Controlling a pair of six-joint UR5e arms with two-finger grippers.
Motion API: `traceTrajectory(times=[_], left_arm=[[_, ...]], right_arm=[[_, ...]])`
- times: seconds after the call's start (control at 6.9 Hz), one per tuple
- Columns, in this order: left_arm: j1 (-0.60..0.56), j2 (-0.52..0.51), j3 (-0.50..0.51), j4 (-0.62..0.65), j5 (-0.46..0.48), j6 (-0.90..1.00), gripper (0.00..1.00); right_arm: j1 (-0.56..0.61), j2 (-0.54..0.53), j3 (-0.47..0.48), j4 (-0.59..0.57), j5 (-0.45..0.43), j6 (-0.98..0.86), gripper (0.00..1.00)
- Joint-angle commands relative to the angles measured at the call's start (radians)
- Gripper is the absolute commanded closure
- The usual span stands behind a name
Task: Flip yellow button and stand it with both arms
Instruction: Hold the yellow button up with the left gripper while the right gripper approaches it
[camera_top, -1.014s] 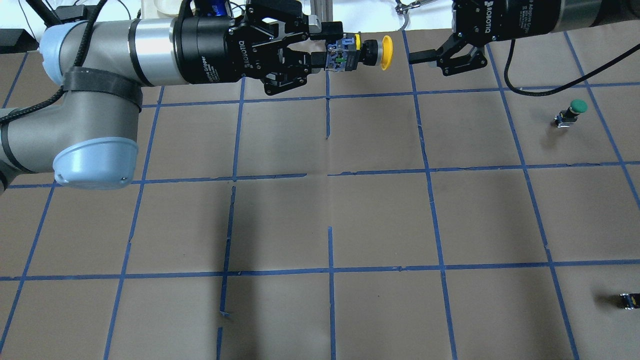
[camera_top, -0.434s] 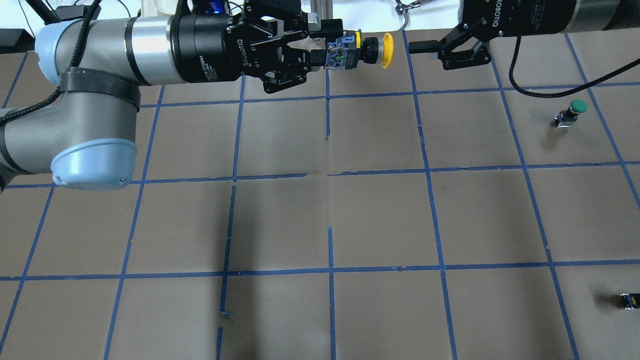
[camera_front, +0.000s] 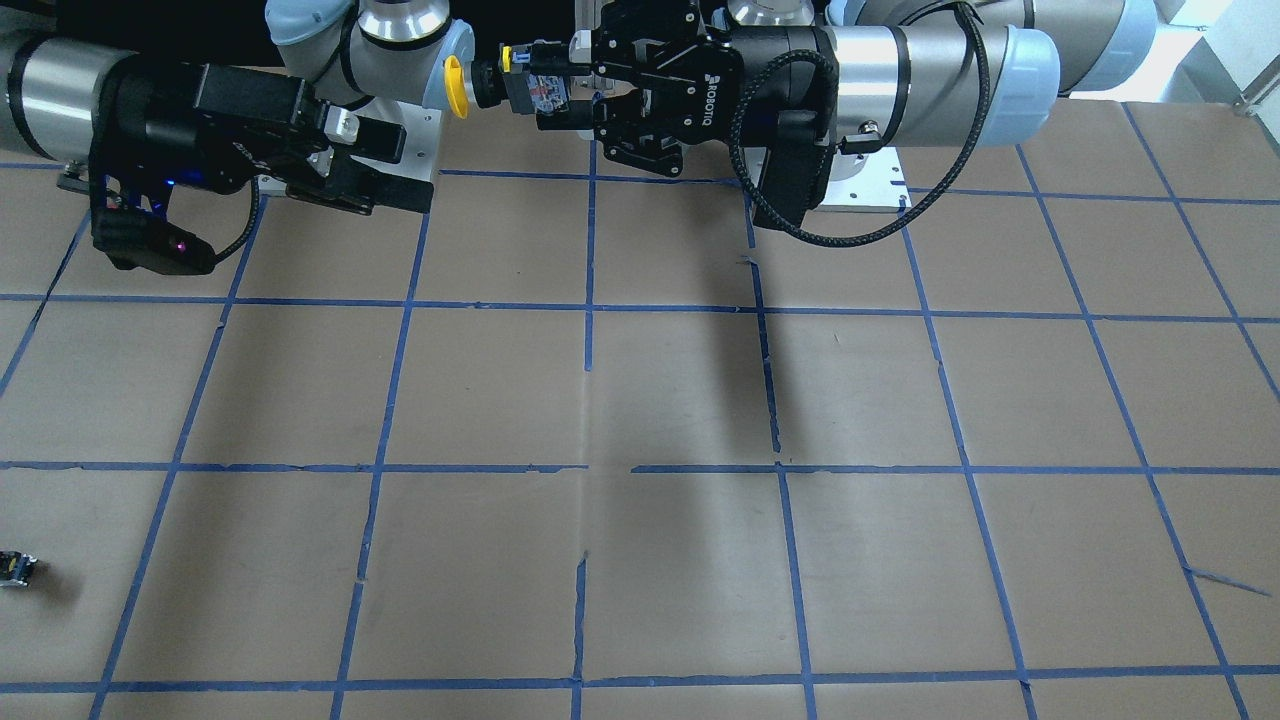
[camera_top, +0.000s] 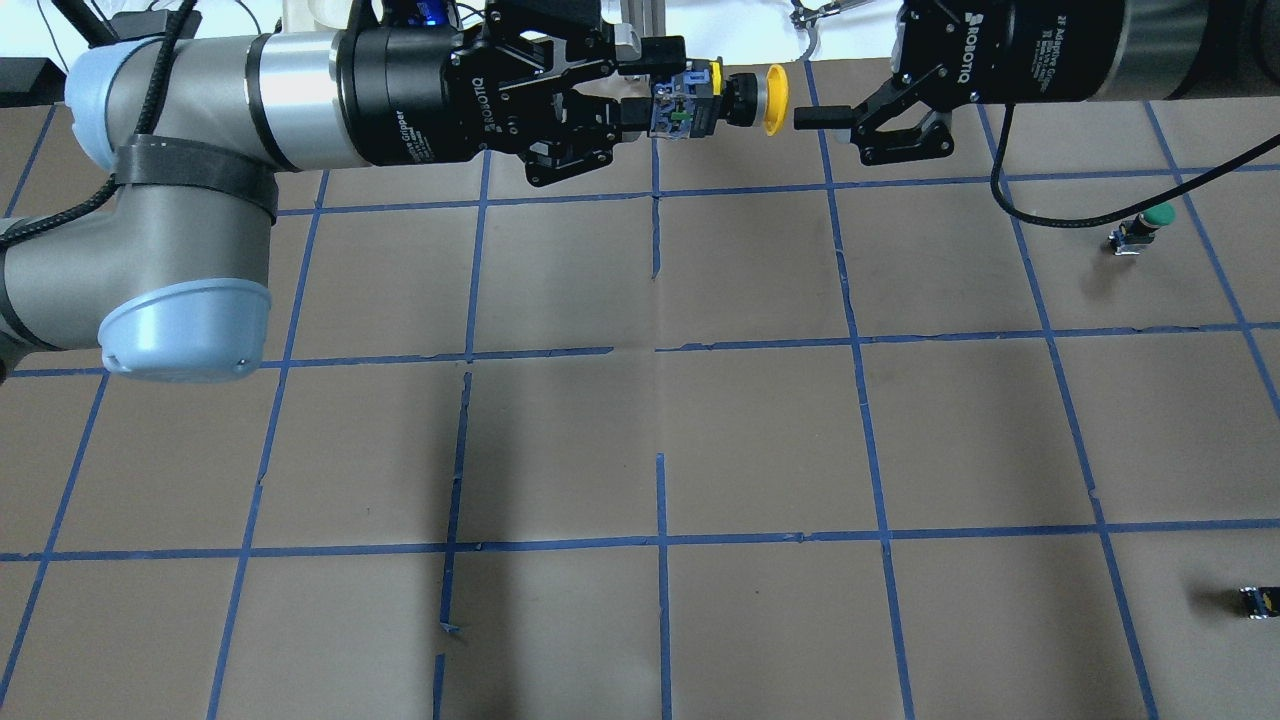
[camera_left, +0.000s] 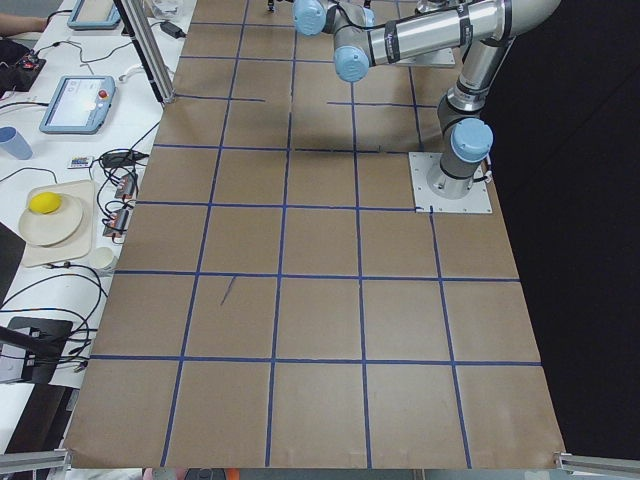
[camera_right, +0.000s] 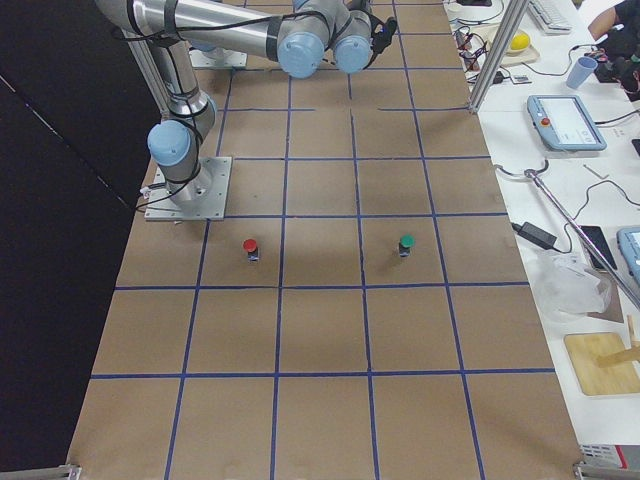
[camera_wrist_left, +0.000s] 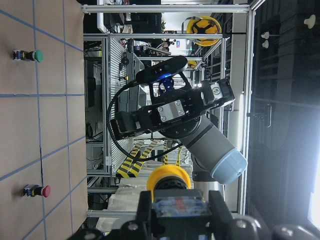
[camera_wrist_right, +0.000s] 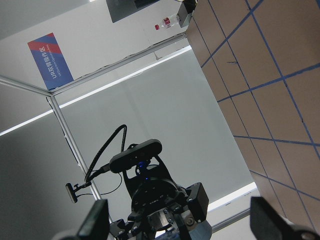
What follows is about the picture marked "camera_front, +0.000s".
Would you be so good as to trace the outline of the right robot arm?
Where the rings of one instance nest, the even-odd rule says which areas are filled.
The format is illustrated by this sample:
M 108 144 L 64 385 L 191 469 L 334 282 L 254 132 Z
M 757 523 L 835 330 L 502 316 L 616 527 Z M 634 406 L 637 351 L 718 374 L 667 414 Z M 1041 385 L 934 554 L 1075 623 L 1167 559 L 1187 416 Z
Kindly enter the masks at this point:
M 474 56 L 447 1 L 5 1 L 3 149 L 77 168 L 109 217 L 259 177 L 428 213 Z

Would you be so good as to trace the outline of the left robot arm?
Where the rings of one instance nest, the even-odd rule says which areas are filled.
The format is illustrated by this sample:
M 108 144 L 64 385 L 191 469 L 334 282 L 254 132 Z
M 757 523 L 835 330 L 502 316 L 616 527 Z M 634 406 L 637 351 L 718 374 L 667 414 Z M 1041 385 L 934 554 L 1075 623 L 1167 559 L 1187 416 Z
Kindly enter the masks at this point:
M 776 158 L 1020 143 L 1056 100 L 1133 77 L 1158 27 L 1152 1 L 832 1 L 796 24 L 750 26 L 740 1 L 614 1 L 567 42 L 509 50 L 504 70 L 595 76 L 628 91 L 543 110 L 605 155 L 659 176 L 687 146 Z

